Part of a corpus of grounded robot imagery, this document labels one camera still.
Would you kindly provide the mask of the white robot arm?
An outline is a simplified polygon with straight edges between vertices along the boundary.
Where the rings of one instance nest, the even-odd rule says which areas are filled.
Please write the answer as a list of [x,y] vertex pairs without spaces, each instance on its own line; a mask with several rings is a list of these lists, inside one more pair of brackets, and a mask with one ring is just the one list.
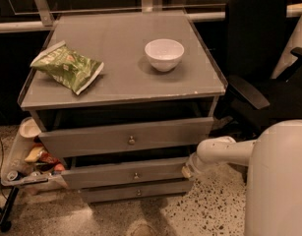
[[302,236],[302,118],[274,124],[255,140],[204,140],[182,173],[193,179],[223,163],[248,168],[245,236]]

